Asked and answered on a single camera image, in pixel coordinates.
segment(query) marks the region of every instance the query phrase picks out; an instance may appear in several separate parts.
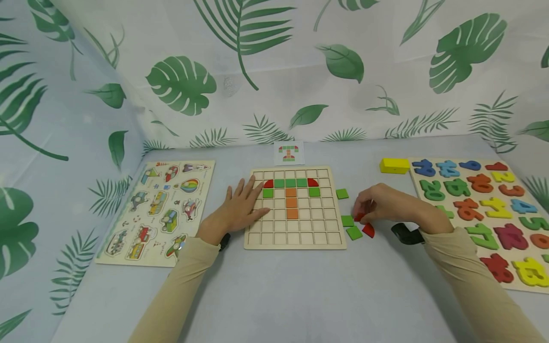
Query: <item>foam number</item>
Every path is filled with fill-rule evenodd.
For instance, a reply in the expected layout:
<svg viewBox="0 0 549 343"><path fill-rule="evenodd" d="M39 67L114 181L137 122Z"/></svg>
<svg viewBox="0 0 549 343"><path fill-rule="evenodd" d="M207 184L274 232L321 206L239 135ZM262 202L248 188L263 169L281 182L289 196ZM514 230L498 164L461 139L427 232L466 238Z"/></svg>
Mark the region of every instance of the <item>foam number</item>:
<svg viewBox="0 0 549 343"><path fill-rule="evenodd" d="M536 233L530 236L532 244L540 249L549 249L549 236L541 233Z"/></svg>
<svg viewBox="0 0 549 343"><path fill-rule="evenodd" d="M549 224L545 220L545 218L542 217L534 217L534 218L526 218L526 217L518 217L520 220L520 223L524 225L525 227L529 228L530 230L539 230L543 228L544 230L549 230Z"/></svg>
<svg viewBox="0 0 549 343"><path fill-rule="evenodd" d="M457 215L466 221L477 219L479 221L484 219L484 216L474 209L479 208L479 204L475 203L471 198L467 198L464 201L454 201L453 205L457 207Z"/></svg>
<svg viewBox="0 0 549 343"><path fill-rule="evenodd" d="M528 241L524 238L522 230L513 224L505 224L505 227L494 228L494 232L505 250L511 250L512 248L526 250L528 248Z"/></svg>
<svg viewBox="0 0 549 343"><path fill-rule="evenodd" d="M494 211L486 211L486 215L490 218L504 218L511 219L513 215L511 212L505 209L505 202L499 198L490 198L490 200L481 200L480 204L483 206L489 206Z"/></svg>
<svg viewBox="0 0 549 343"><path fill-rule="evenodd" d="M446 208L443 205L437 205L435 206L437 209L441 210L446 214L446 217L449 219L453 219L453 212L452 211L446 211Z"/></svg>
<svg viewBox="0 0 549 343"><path fill-rule="evenodd" d="M511 208L513 211L518 212L521 215L525 213L537 213L536 206L518 199L511 199Z"/></svg>
<svg viewBox="0 0 549 343"><path fill-rule="evenodd" d="M486 225L478 223L474 227L466 227L465 230L467 230L467 233L470 235L482 235L482 238L471 236L471 240L474 244L490 250L497 250L500 248L492 234L492 230Z"/></svg>
<svg viewBox="0 0 549 343"><path fill-rule="evenodd" d="M492 180L484 174L469 176L467 178L467 181L471 182L471 188L479 193L490 193L494 190L494 188L490 184Z"/></svg>
<svg viewBox="0 0 549 343"><path fill-rule="evenodd" d="M471 191L467 187L467 183L459 178L453 181L444 181L444 187L446 188L446 191L453 196L471 196Z"/></svg>
<svg viewBox="0 0 549 343"><path fill-rule="evenodd" d="M544 267L531 257L527 257L523 261L512 261L511 264L517 270L518 278L525 285L530 287L549 286L549 277L545 273Z"/></svg>
<svg viewBox="0 0 549 343"><path fill-rule="evenodd" d="M492 178L494 178L495 182L514 182L514 174L513 173L500 173L500 172L492 172Z"/></svg>
<svg viewBox="0 0 549 343"><path fill-rule="evenodd" d="M440 168L439 174L443 177L458 177L460 175L460 172L456 170L457 165L450 160L437 163L436 166Z"/></svg>
<svg viewBox="0 0 549 343"><path fill-rule="evenodd" d="M416 174L429 177L435 176L436 174L435 170L433 169L433 164L429 160L423 159L419 162L412 162L412 166L419 167L414 169L414 172L416 172Z"/></svg>
<svg viewBox="0 0 549 343"><path fill-rule="evenodd" d="M506 195L506 196L523 196L524 195L524 188L522 188L519 185L514 185L513 188L509 189L507 188L507 185L500 184L498 189L503 195Z"/></svg>
<svg viewBox="0 0 549 343"><path fill-rule="evenodd" d="M480 170L480 167L481 167L480 163L476 161L460 162L459 165L462 168L474 170L474 171Z"/></svg>
<svg viewBox="0 0 549 343"><path fill-rule="evenodd" d="M499 254L492 254L490 257L481 257L481 262L486 265L497 282L511 283L514 280L513 273L507 270L509 262L507 262Z"/></svg>
<svg viewBox="0 0 549 343"><path fill-rule="evenodd" d="M430 183L427 180L420 180L419 185L421 186L421 189L425 192L424 196L432 201L443 201L446 196L443 192L440 191L440 187L442 186L440 182L433 181Z"/></svg>

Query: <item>beige sleeve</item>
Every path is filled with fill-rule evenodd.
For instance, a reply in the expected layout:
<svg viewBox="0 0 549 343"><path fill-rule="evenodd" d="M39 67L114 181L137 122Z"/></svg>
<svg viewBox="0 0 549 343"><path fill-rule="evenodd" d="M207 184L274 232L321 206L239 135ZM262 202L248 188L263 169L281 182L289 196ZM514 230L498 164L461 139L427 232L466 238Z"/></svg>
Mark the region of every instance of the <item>beige sleeve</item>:
<svg viewBox="0 0 549 343"><path fill-rule="evenodd" d="M478 259L477 246L463 228L421 233L427 254L450 283L480 342L546 342Z"/></svg>
<svg viewBox="0 0 549 343"><path fill-rule="evenodd" d="M129 343L176 342L187 313L219 246L187 238L179 261L133 330Z"/></svg>

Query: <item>left hand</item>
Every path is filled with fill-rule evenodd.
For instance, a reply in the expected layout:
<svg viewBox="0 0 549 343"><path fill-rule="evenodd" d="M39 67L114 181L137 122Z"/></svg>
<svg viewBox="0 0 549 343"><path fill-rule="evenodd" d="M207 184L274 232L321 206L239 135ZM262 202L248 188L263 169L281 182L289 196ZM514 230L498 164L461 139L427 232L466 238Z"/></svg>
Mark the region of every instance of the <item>left hand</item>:
<svg viewBox="0 0 549 343"><path fill-rule="evenodd" d="M254 187L255 176L244 186L244 179L240 179L236 190L227 188L225 202L202 221L198 228L197 237L212 245L218 245L227 232L242 230L254 221L269 213L271 209L261 208L254 212L255 201L263 189L263 182Z"/></svg>

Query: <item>green square tile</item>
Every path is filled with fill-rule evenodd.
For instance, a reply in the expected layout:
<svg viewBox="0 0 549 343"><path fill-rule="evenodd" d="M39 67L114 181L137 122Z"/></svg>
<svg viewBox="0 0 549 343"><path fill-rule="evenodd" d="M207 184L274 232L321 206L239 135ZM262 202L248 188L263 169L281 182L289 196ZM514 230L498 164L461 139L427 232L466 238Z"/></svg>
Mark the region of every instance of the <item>green square tile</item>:
<svg viewBox="0 0 549 343"><path fill-rule="evenodd" d="M284 180L282 179L276 179L274 181L274 187L275 188L284 188Z"/></svg>
<svg viewBox="0 0 549 343"><path fill-rule="evenodd" d="M360 232L360 230L356 226L351 226L346 231L349 237L351 238L351 240L355 240L362 237L362 232Z"/></svg>
<svg viewBox="0 0 549 343"><path fill-rule="evenodd" d="M353 226L355 225L355 220L351 216L341 216L341 223L345 227Z"/></svg>
<svg viewBox="0 0 549 343"><path fill-rule="evenodd" d="M320 188L319 187L309 188L309 196L320 196Z"/></svg>
<svg viewBox="0 0 549 343"><path fill-rule="evenodd" d="M263 198L272 198L275 196L275 190L272 188L263 189Z"/></svg>
<svg viewBox="0 0 549 343"><path fill-rule="evenodd" d="M345 188L337 189L335 194L338 196L338 199L347 199L349 197Z"/></svg>
<svg viewBox="0 0 549 343"><path fill-rule="evenodd" d="M307 179L298 179L298 187L307 187Z"/></svg>
<svg viewBox="0 0 549 343"><path fill-rule="evenodd" d="M286 188L295 188L295 179L286 179Z"/></svg>

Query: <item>hand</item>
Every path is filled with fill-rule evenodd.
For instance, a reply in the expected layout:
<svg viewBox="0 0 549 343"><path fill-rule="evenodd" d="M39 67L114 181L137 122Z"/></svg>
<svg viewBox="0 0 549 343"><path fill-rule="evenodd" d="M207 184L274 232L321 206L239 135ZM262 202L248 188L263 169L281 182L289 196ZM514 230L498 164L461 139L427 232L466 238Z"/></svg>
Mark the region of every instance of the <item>hand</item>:
<svg viewBox="0 0 549 343"><path fill-rule="evenodd" d="M240 179L234 195L231 186L229 186L225 202L202 221L197 237L206 243L218 245L227 232L242 230L269 213L271 209L266 207L251 213L255 201L263 189L263 182L253 189L254 182L255 176L250 177L246 186L244 186L244 179Z"/></svg>
<svg viewBox="0 0 549 343"><path fill-rule="evenodd" d="M384 183L378 183L358 194L352 215L356 217L359 213L366 214L360 220L362 224L385 219L414 222L429 234L453 232L453 226L444 212Z"/></svg>

